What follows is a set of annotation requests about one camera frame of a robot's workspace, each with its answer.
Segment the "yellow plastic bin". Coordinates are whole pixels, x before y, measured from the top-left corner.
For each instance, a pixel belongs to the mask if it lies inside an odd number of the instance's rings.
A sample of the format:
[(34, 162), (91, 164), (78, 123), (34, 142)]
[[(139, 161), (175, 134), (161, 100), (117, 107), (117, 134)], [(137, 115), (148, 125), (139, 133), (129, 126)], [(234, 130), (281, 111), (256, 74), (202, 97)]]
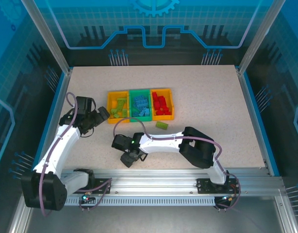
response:
[(117, 108), (117, 98), (126, 98), (127, 102), (125, 102), (123, 109), (128, 109), (128, 117), (131, 116), (130, 114), (130, 95), (128, 91), (112, 91), (108, 93), (107, 96), (107, 111), (110, 113), (110, 117), (108, 118), (108, 123), (109, 124), (116, 124), (117, 122), (119, 122), (121, 119), (123, 119), (122, 117), (122, 111), (118, 112), (117, 114), (119, 114), (121, 116), (121, 118), (114, 118), (114, 115), (111, 114), (111, 109), (113, 108)]
[[(163, 94), (164, 94), (163, 96), (166, 99), (166, 104), (169, 108), (169, 111), (172, 112), (172, 115), (170, 115), (170, 116), (167, 116), (165, 114), (162, 115), (162, 116), (157, 116), (156, 115), (156, 110), (153, 107), (153, 102), (158, 101), (159, 99), (158, 99), (158, 96), (153, 96), (153, 94), (152, 94), (153, 91), (163, 92)], [(169, 88), (151, 89), (150, 90), (150, 95), (151, 95), (152, 120), (153, 121), (173, 120), (175, 118), (175, 110), (174, 110), (174, 103), (173, 103), (171, 89), (169, 89)]]

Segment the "green plastic bin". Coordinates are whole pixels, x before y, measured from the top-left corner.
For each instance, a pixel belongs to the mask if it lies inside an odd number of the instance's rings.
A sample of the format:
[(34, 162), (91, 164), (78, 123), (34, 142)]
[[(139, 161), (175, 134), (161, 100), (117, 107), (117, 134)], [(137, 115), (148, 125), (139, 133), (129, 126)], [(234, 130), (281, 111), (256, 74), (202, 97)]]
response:
[[(150, 115), (149, 116), (143, 116), (143, 117), (134, 117), (137, 118), (141, 121), (151, 121), (152, 120), (152, 110), (151, 110), (151, 95), (150, 95), (150, 90), (149, 89), (135, 89), (135, 90), (130, 90), (129, 91), (130, 95), (130, 117), (133, 117), (134, 112), (141, 112), (143, 108), (149, 108)], [(143, 95), (145, 98), (148, 99), (149, 105), (147, 107), (138, 107), (140, 111), (137, 111), (136, 109), (133, 108), (133, 98), (136, 96)]]

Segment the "small LED circuit board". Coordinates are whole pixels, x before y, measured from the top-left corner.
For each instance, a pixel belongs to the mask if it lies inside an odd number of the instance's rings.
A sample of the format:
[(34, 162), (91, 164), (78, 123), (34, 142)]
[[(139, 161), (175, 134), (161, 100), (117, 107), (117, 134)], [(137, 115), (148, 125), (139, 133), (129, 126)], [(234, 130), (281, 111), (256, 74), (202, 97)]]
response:
[(91, 192), (86, 192), (82, 195), (82, 197), (80, 198), (80, 205), (83, 205), (83, 204), (90, 204), (92, 203), (93, 201), (96, 200), (95, 197), (91, 196), (92, 193)]
[(215, 197), (215, 204), (224, 204), (230, 206), (231, 202), (236, 198), (235, 195), (228, 195), (223, 197)]

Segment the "metal base panel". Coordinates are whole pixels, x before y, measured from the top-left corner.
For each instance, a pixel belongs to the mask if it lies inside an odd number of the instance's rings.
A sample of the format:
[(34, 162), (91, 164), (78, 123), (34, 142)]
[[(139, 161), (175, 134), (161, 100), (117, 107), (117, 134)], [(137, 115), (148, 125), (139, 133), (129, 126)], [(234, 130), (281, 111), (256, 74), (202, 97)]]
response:
[(236, 208), (201, 206), (65, 207), (43, 217), (34, 210), (26, 233), (284, 233), (275, 204), (247, 198)]

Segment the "aluminium front mounting rail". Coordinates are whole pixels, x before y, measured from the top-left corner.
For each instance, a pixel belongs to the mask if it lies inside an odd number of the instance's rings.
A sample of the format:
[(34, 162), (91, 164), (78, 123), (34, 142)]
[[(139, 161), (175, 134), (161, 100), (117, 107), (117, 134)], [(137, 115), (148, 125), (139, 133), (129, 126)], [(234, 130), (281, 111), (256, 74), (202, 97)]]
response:
[[(262, 168), (229, 168), (241, 185), (242, 196), (279, 196), (286, 193), (282, 177)], [(201, 169), (96, 169), (97, 178), (112, 178), (112, 196), (196, 196), (196, 180), (207, 178)]]

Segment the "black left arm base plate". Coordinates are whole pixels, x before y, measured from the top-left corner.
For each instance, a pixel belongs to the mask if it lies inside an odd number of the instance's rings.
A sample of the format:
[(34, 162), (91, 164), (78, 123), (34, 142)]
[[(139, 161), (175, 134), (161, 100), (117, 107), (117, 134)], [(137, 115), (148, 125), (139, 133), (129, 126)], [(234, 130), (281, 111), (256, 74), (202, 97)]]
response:
[(73, 192), (74, 194), (79, 194), (79, 193), (85, 193), (85, 192), (91, 192), (91, 193), (98, 193), (100, 194), (101, 192), (104, 192), (106, 190), (106, 188), (110, 188), (111, 187), (111, 182), (112, 182), (112, 178), (109, 179), (95, 179), (95, 184), (97, 184), (97, 187), (91, 188), (91, 189), (78, 189), (75, 192)]

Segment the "aluminium table side rail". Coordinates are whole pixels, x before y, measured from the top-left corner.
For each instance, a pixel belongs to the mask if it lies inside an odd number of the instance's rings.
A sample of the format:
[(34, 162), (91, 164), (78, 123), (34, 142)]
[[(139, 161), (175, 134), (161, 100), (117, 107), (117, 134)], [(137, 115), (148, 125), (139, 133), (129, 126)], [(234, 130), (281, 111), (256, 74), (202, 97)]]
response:
[(238, 80), (249, 115), (248, 139), (244, 141), (248, 147), (249, 166), (265, 168), (269, 176), (277, 176), (276, 162), (247, 74), (239, 74)]
[(35, 159), (32, 165), (34, 167), (42, 160), (47, 150), (51, 146), (57, 131), (57, 126), (62, 111), (63, 104), (65, 102), (68, 85), (70, 82), (72, 70), (69, 74), (62, 73), (56, 91), (54, 93), (53, 101), (50, 107), (50, 111), (47, 117), (47, 121), (40, 139), (39, 146), (35, 155)]

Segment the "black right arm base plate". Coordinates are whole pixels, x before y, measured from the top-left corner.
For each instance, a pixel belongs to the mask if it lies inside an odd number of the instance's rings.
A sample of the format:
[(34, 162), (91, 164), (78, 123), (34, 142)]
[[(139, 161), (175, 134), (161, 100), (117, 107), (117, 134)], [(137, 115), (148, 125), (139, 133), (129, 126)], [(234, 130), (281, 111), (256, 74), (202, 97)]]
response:
[(196, 188), (199, 194), (239, 193), (239, 187), (234, 178), (227, 178), (224, 184), (212, 183), (210, 179), (196, 179)]

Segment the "aluminium frame post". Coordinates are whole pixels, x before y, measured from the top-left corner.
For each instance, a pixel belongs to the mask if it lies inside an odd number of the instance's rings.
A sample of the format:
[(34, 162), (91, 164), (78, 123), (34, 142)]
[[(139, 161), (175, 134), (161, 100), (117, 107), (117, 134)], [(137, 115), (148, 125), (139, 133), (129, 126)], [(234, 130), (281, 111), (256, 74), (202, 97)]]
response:
[(21, 0), (21, 2), (24, 5), (29, 16), (31, 17), (32, 21), (34, 22), (35, 26), (37, 27), (45, 43), (47, 44), (60, 69), (65, 75), (69, 75), (69, 65), (64, 58), (62, 51), (60, 50), (36, 3), (34, 2), (34, 0)]
[(265, 15), (256, 35), (254, 36), (249, 48), (247, 49), (238, 68), (238, 74), (243, 75), (249, 64), (251, 63), (258, 48), (262, 44), (264, 38), (268, 34), (273, 22), (275, 21), (278, 13), (280, 12), (285, 0), (273, 0), (267, 14)]

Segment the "aluminium lower frame beam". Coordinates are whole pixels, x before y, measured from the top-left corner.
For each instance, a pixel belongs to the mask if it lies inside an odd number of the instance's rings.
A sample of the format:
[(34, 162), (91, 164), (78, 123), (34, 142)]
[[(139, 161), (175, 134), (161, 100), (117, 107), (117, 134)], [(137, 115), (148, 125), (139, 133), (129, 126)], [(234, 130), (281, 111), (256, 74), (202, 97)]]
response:
[(275, 197), (284, 233), (298, 233), (298, 222), (287, 196)]
[(26, 233), (30, 222), (31, 208), (25, 204), (24, 196), (21, 195), (7, 233)]

